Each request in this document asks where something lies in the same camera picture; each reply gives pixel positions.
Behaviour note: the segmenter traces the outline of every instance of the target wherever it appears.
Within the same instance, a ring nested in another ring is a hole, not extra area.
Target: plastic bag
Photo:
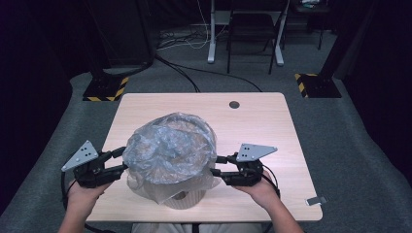
[[[212,128],[200,117],[182,113],[157,118],[137,129],[123,152],[129,167],[128,186],[158,204],[218,185],[220,180],[210,172],[216,158]]]

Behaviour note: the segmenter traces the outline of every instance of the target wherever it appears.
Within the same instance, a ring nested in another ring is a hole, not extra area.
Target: table
[[[237,101],[238,109],[229,107]],[[281,93],[129,93],[123,95],[103,151],[125,146],[134,130],[147,122],[181,112],[205,119],[217,134],[218,155],[239,151],[242,143],[277,147],[261,159],[276,175],[282,201],[296,220],[319,220],[320,206],[307,206],[317,196],[294,130],[285,97]],[[110,159],[106,167],[120,165]],[[236,171],[233,164],[217,164],[222,171]],[[99,198],[89,221],[131,222],[259,222],[270,217],[246,193],[221,182],[187,210],[158,205],[133,193],[127,172]]]
[[[285,22],[287,18],[287,13],[288,13],[288,7],[289,7],[289,2],[288,5],[282,14],[281,18],[281,25],[279,27],[279,33],[278,33],[278,38],[276,40],[276,47],[275,47],[275,56],[276,56],[276,64],[278,66],[283,66],[285,64],[283,55],[280,49],[280,41],[282,38],[283,30],[285,27]],[[216,30],[215,26],[216,25],[228,25],[229,24],[229,19],[230,19],[230,12],[229,11],[216,11],[215,9],[215,0],[211,1],[212,6],[211,6],[211,14],[210,14],[210,30],[211,30],[211,39],[210,39],[210,45],[209,45],[209,54],[207,61],[208,63],[214,63],[215,62],[215,51],[216,51]],[[274,18],[274,21],[277,21],[279,17],[280,12],[274,12],[272,13],[272,17]]]

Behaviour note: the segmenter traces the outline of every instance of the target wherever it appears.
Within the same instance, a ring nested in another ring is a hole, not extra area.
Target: black tripod base
[[[295,74],[299,91],[304,98],[341,98],[332,80],[324,80],[316,74]]]
[[[128,77],[109,74],[93,77],[83,94],[84,101],[117,101],[123,94]]]

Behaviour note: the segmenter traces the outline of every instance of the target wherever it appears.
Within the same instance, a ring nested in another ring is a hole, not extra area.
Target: person's right hand
[[[263,171],[263,175],[270,179],[268,172]],[[234,186],[234,188],[251,195],[252,199],[254,199],[254,201],[262,206],[266,211],[270,205],[273,205],[274,202],[280,201],[272,184],[266,179],[261,179],[259,183],[253,186]]]

